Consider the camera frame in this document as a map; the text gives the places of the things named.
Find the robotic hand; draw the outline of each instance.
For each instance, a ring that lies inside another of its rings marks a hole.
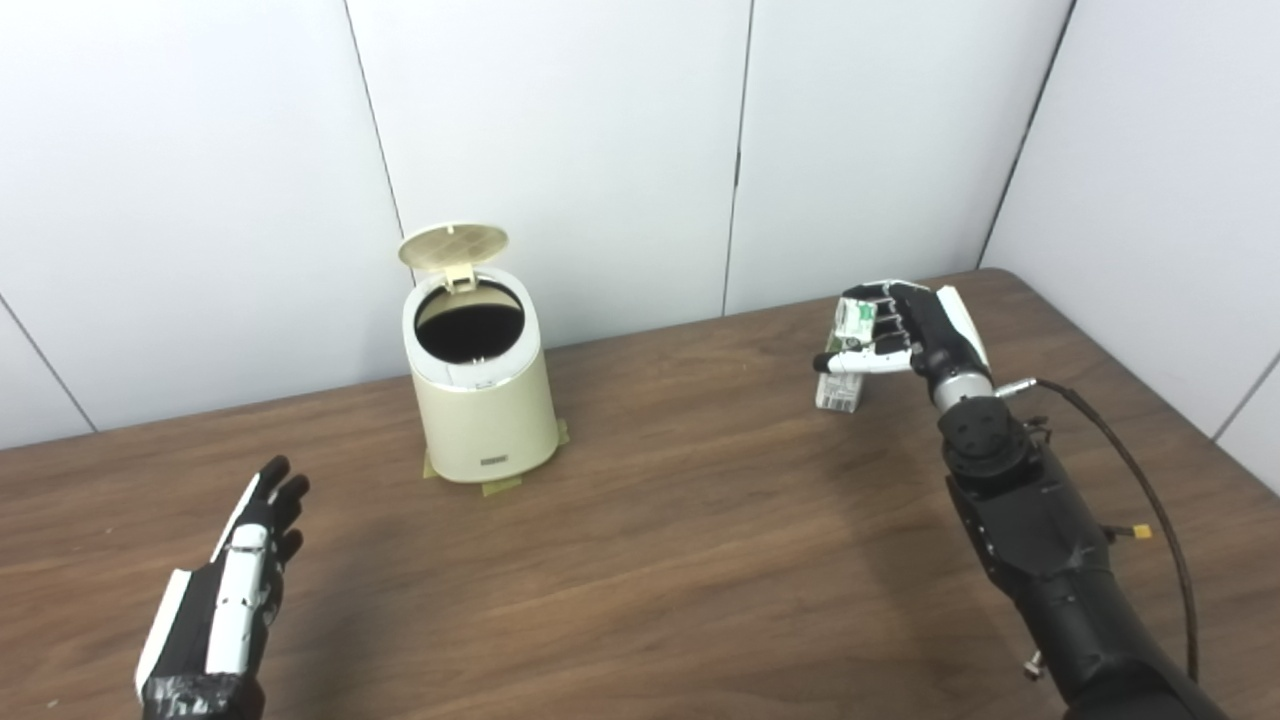
[[[1133,611],[1111,574],[1106,533],[1047,438],[1005,404],[1039,380],[992,386],[986,350],[951,287],[882,281],[844,295],[876,306],[874,340],[818,355],[814,368],[911,369],[928,382],[951,501],[988,578],[1034,638],[1034,669],[1048,667],[1066,720],[1226,720]]]
[[[174,570],[138,660],[143,720],[260,720],[257,669],[280,609],[284,565],[302,547],[289,525],[310,489],[276,456],[250,480],[204,568]]]

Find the trash can lid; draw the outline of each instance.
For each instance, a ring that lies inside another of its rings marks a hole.
[[[419,231],[401,242],[401,261],[417,270],[443,272],[449,292],[475,288],[472,265],[484,263],[507,247],[507,233],[480,223],[442,223]]]

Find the wooden table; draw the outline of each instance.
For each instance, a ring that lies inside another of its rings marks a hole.
[[[950,279],[998,379],[1071,384],[1130,445],[1196,578],[1204,685],[1236,719],[1280,716],[1280,500],[1020,281]],[[270,720],[1060,717],[946,497],[924,383],[877,377],[856,414],[813,409],[832,306],[552,351],[573,439],[489,498],[421,479],[407,378],[0,454],[3,714],[136,717],[170,568],[204,561],[283,452],[314,491],[262,671]],[[1064,402],[1015,410],[1051,415],[1100,520],[1152,520]],[[1164,542],[1114,556],[1180,659]]]

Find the black cable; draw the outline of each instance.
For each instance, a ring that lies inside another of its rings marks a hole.
[[[1187,559],[1183,556],[1183,547],[1178,542],[1178,536],[1174,534],[1174,524],[1169,520],[1169,514],[1165,512],[1165,505],[1160,501],[1160,496],[1156,495],[1156,488],[1151,487],[1151,480],[1147,479],[1147,474],[1142,471],[1138,466],[1138,461],[1133,459],[1129,450],[1125,448],[1120,438],[1111,430],[1102,415],[1094,410],[1088,402],[1080,397],[1080,393],[1075,392],[1069,387],[1062,387],[1057,383],[1036,378],[1036,384],[1043,387],[1044,389],[1053,391],[1062,396],[1064,400],[1075,406],[1082,415],[1088,418],[1094,425],[1102,430],[1102,434],[1111,442],[1111,447],[1116,448],[1120,457],[1124,460],[1129,470],[1133,471],[1133,477],[1138,479],[1138,484],[1142,486],[1143,495],[1147,496],[1147,502],[1151,503],[1151,509],[1156,511],[1156,519],[1160,520],[1160,529],[1165,533],[1165,539],[1169,541],[1169,551],[1174,556],[1174,566],[1178,569],[1178,585],[1183,592],[1183,614],[1187,618],[1187,676],[1192,679],[1193,683],[1199,682],[1199,629],[1196,620],[1196,594],[1192,592],[1192,577],[1190,571],[1187,569]]]

